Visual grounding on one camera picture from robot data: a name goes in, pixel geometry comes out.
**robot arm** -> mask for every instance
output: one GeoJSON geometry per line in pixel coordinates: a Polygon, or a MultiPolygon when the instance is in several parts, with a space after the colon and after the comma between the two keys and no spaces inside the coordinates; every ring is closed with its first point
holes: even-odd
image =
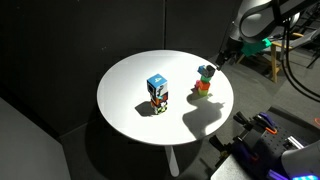
{"type": "Polygon", "coordinates": [[[294,24],[299,12],[316,2],[318,0],[243,0],[232,24],[226,48],[216,59],[217,69],[220,70],[233,54],[240,52],[243,41],[261,41],[277,32],[282,22],[289,18],[294,24]]]}

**table leg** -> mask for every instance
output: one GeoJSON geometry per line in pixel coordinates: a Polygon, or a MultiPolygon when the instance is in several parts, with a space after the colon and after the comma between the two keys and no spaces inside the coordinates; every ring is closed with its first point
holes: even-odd
{"type": "Polygon", "coordinates": [[[179,175],[179,167],[172,146],[165,146],[166,155],[169,163],[171,175],[177,177],[179,175]]]}

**stacked toy blocks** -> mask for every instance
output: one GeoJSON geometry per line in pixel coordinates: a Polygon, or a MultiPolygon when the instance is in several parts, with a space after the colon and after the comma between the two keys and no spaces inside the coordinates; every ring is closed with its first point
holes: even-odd
{"type": "Polygon", "coordinates": [[[163,113],[168,106],[168,83],[160,74],[156,74],[147,80],[148,91],[150,93],[151,107],[155,114],[163,113]]]}
{"type": "Polygon", "coordinates": [[[210,88],[210,80],[216,70],[211,65],[199,66],[198,72],[201,74],[200,80],[197,80],[195,88],[198,90],[200,96],[208,95],[210,88]]]}

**dark wall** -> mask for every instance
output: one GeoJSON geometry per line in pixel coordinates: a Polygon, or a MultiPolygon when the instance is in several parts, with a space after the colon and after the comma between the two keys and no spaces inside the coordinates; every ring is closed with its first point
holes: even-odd
{"type": "Polygon", "coordinates": [[[99,114],[98,83],[124,57],[217,53],[235,1],[1,1],[0,83],[64,134],[99,114]]]}

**white round table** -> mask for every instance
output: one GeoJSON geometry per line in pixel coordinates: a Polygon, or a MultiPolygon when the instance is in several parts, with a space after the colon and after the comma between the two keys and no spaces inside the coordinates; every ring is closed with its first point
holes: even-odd
{"type": "Polygon", "coordinates": [[[193,91],[201,65],[212,65],[198,56],[171,50],[148,51],[127,57],[112,66],[100,81],[97,100],[107,122],[134,140],[165,146],[171,174],[179,169],[172,145],[199,140],[216,131],[233,106],[227,77],[216,71],[208,96],[193,91]],[[168,83],[168,109],[154,115],[147,79],[161,74],[168,83]]]}

